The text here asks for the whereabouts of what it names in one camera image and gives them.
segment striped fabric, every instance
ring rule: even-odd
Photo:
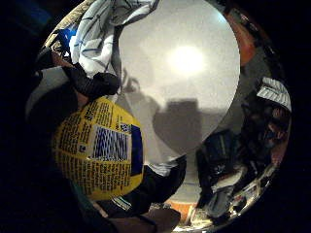
[[[158,0],[96,0],[88,8],[70,40],[72,62],[80,65],[89,78],[100,73],[121,73],[113,67],[115,26],[133,22],[150,13]]]
[[[290,112],[292,111],[290,94],[284,85],[279,81],[264,77],[257,96],[279,103]]]

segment dark clothing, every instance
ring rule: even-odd
[[[127,210],[122,202],[116,204],[114,201],[98,201],[98,205],[110,217],[137,216],[146,213],[152,203],[165,202],[172,196],[184,181],[186,174],[187,161],[182,156],[177,160],[178,165],[171,169],[168,177],[163,177],[155,173],[148,166],[144,167],[144,177],[141,184],[130,193],[122,197],[129,203]]]

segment dark background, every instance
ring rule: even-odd
[[[0,83],[0,209],[31,196],[20,162],[23,108],[31,87],[29,74],[39,47],[56,23],[79,1],[35,1],[51,14],[48,24],[31,21],[18,3],[2,6]],[[222,232],[309,232],[310,208],[310,7],[304,2],[238,0],[267,32],[281,55],[293,101],[293,127],[286,158],[273,185],[257,204]]]

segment floor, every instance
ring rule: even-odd
[[[212,4],[219,11],[224,9],[224,7],[219,5],[215,0],[207,0],[207,2]],[[252,91],[258,79],[271,76],[267,65],[263,61],[263,58],[263,49],[256,48],[256,55],[248,64],[245,65],[245,67],[241,68],[239,84],[232,104],[215,132],[219,132],[225,129],[230,129],[235,134],[240,132],[244,119],[241,109],[241,103],[243,99]],[[187,156],[188,165],[185,180],[178,191],[170,198],[170,200],[195,203],[199,199],[200,193],[195,165],[195,150],[187,154]]]

